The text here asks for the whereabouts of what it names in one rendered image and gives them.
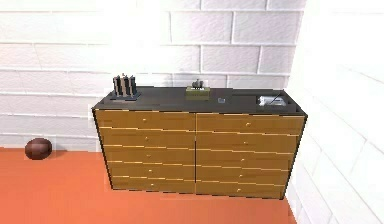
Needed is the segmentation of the olive green box with figure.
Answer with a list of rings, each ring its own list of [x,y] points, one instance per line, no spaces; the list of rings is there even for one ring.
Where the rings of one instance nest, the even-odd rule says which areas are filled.
[[[204,82],[197,79],[186,87],[185,96],[189,100],[208,100],[210,98],[210,88],[205,87]]]

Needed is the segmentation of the brown wooden chest of drawers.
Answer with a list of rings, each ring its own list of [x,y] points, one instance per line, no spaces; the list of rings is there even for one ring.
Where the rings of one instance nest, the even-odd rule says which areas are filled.
[[[206,101],[182,87],[139,91],[92,109],[112,189],[284,197],[307,120],[285,91],[218,88]],[[287,105],[258,105],[275,95]]]

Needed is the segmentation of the dark brown ball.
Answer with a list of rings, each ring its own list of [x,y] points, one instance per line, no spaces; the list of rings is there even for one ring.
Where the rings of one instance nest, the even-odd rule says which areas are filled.
[[[30,140],[25,146],[25,154],[31,160],[43,160],[52,153],[52,143],[45,138]]]

